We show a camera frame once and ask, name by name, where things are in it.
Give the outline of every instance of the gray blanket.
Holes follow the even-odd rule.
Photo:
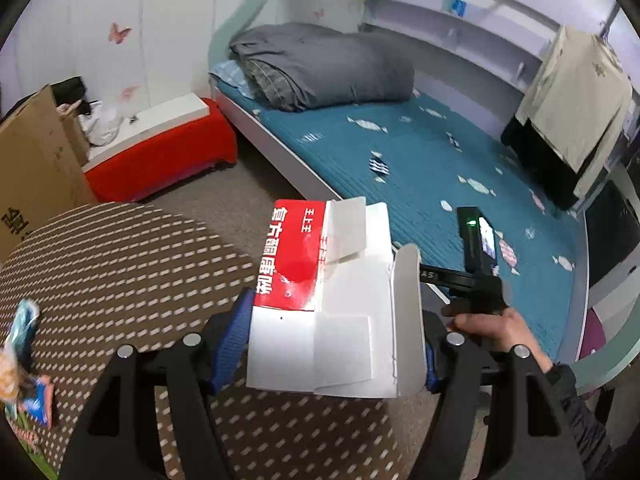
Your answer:
[[[406,101],[414,87],[412,63],[381,34],[263,25],[236,37],[231,49],[271,104],[283,110]]]

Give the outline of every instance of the pink butterfly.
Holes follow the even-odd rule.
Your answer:
[[[130,32],[130,28],[119,30],[118,24],[116,22],[113,22],[111,23],[111,31],[109,32],[109,41],[115,43],[116,45],[120,45],[126,39]]]
[[[131,101],[133,99],[133,94],[136,93],[136,90],[138,90],[138,88],[140,88],[140,85],[129,86],[125,88],[122,91],[122,94],[120,94],[120,100],[125,102]]]

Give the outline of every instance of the beige jacket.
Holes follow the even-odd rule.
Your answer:
[[[574,195],[583,197],[613,149],[632,87],[613,50],[598,36],[561,27],[516,118],[527,119],[576,173],[596,145]]]

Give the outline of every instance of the handheld device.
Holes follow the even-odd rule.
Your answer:
[[[475,314],[501,314],[507,308],[502,280],[496,274],[495,234],[491,222],[477,207],[459,207],[458,230],[463,243],[465,272],[420,266],[420,281],[449,289],[469,300]]]

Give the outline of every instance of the human hand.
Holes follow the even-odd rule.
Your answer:
[[[547,373],[554,363],[546,355],[536,337],[531,333],[527,322],[514,308],[507,308],[501,316],[490,314],[469,314],[468,302],[455,299],[442,309],[442,315],[453,317],[450,330],[459,330],[470,335],[489,338],[492,349],[508,352],[516,345],[524,345],[529,350],[543,373]]]

